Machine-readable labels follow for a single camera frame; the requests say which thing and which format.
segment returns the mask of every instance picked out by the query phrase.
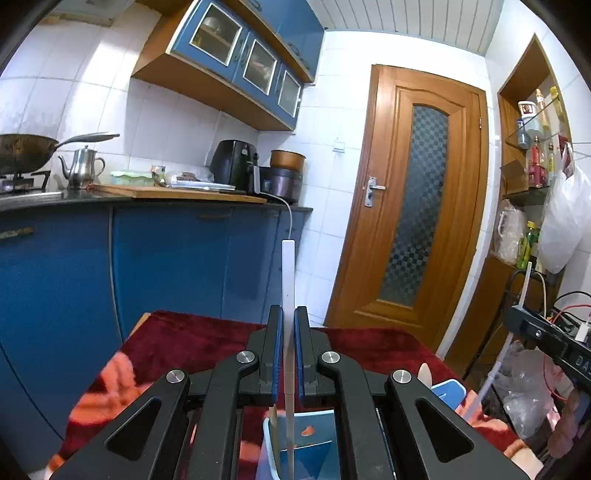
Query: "kitchen cabinet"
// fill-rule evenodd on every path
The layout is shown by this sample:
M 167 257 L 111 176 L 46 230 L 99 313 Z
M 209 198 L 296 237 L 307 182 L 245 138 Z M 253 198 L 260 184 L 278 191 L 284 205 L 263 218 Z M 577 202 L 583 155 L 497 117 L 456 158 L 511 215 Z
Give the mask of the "kitchen cabinet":
M 286 124 L 293 125 L 294 128 L 300 112 L 301 93 L 302 84 L 291 73 L 289 68 L 282 64 L 279 69 L 272 108 Z
M 0 437 L 26 472 L 46 466 L 62 439 L 39 413 L 0 349 Z
M 113 275 L 125 338 L 144 312 L 222 316 L 229 227 L 229 206 L 115 209 Z
M 1 225 L 20 234 L 0 240 L 0 342 L 26 395 L 64 435 L 70 410 L 121 345 L 109 209 L 25 210 L 3 214 Z M 41 426 L 29 436 L 37 434 L 51 437 Z
M 312 78 L 316 75 L 324 28 L 306 0 L 289 0 L 279 35 L 304 64 Z
M 149 0 L 148 6 L 158 9 Z M 259 131 L 292 131 L 303 82 L 316 74 L 323 36 L 306 0 L 194 0 L 162 17 L 133 77 Z
M 222 318 L 261 321 L 278 218 L 277 210 L 232 209 Z
M 183 25 L 173 53 L 231 81 L 248 35 L 245 23 L 215 2 L 201 2 Z
M 248 34 L 234 84 L 252 98 L 269 107 L 275 103 L 275 90 L 280 62 L 268 45 L 254 32 Z

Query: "metal screw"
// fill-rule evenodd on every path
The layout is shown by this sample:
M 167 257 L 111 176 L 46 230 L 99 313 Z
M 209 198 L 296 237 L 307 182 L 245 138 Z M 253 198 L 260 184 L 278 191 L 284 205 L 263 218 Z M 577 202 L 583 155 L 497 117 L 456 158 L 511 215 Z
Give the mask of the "metal screw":
M 170 383 L 179 383 L 184 379 L 184 372 L 182 370 L 171 370 L 166 374 L 166 380 Z
M 236 355 L 236 360 L 238 360 L 242 364 L 249 364 L 255 359 L 255 354 L 252 353 L 250 350 L 243 350 L 242 352 L 238 352 Z
M 335 364 L 340 360 L 340 355 L 337 352 L 324 352 L 321 359 L 327 364 Z
M 412 379 L 412 375 L 407 372 L 406 370 L 396 370 L 393 374 L 392 374 L 392 378 L 394 379 L 394 381 L 398 382 L 398 383 L 408 383 L 411 381 Z

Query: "red blanket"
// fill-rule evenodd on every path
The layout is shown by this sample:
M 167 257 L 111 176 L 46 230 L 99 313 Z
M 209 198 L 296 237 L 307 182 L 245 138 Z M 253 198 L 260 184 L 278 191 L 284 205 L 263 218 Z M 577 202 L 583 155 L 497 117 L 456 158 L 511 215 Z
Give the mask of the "red blanket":
M 113 356 L 70 413 L 66 438 L 59 453 L 51 459 L 47 473 L 51 474 L 83 447 L 162 374 L 173 368 L 188 372 L 213 368 L 221 359 L 242 350 L 250 333 L 259 328 L 262 326 L 172 312 L 151 314 Z M 416 374 L 420 365 L 427 363 L 434 384 L 457 379 L 426 346 L 402 330 L 323 331 L 328 334 L 334 350 L 356 359 L 365 369 L 387 374 L 404 368 Z M 470 392 L 468 399 L 474 395 Z M 456 411 L 461 413 L 464 407 Z M 255 478 L 262 445 L 262 420 L 266 413 L 266 408 L 245 409 L 238 474 L 241 480 Z M 470 424 L 508 457 L 522 456 L 531 463 L 531 451 L 500 420 L 484 416 L 479 409 Z

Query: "blue container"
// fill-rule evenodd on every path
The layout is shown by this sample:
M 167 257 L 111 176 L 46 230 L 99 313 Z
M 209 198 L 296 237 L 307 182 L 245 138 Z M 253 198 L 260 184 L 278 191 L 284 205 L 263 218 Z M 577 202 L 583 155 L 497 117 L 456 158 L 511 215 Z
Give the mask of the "blue container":
M 285 416 L 277 416 L 281 478 L 271 448 L 270 428 L 270 420 L 265 419 L 256 480 L 287 478 Z M 340 480 L 334 410 L 296 413 L 294 441 L 294 480 Z

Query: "red wire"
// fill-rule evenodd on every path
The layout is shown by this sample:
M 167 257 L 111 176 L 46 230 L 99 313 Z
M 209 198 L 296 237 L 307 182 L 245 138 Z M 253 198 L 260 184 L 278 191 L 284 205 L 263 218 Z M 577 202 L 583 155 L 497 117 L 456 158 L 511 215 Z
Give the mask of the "red wire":
M 559 311 L 559 312 L 558 312 L 558 313 L 557 313 L 557 314 L 554 316 L 554 318 L 552 318 L 552 320 L 550 320 L 550 323 L 554 323 L 554 322 L 556 322 L 556 320 L 558 319 L 558 317 L 560 317 L 560 316 L 561 316 L 561 315 L 562 315 L 564 312 L 566 312 L 566 311 L 567 311 L 567 310 L 569 310 L 569 309 L 576 308 L 576 307 L 589 307 L 589 308 L 591 308 L 591 304 L 589 304 L 589 303 L 580 303 L 580 304 L 578 304 L 578 305 L 569 305 L 568 307 L 565 307 L 565 308 L 563 308 L 561 311 Z
M 553 397 L 558 398 L 559 400 L 562 401 L 566 401 L 566 398 L 561 397 L 560 395 L 558 395 L 554 390 L 552 390 L 550 388 L 550 386 L 548 385 L 548 381 L 546 380 L 546 355 L 544 354 L 544 365 L 543 365 L 543 370 L 542 370 L 542 376 L 544 377 L 544 383 L 546 384 L 546 388 L 548 389 L 548 391 L 550 392 L 550 394 Z

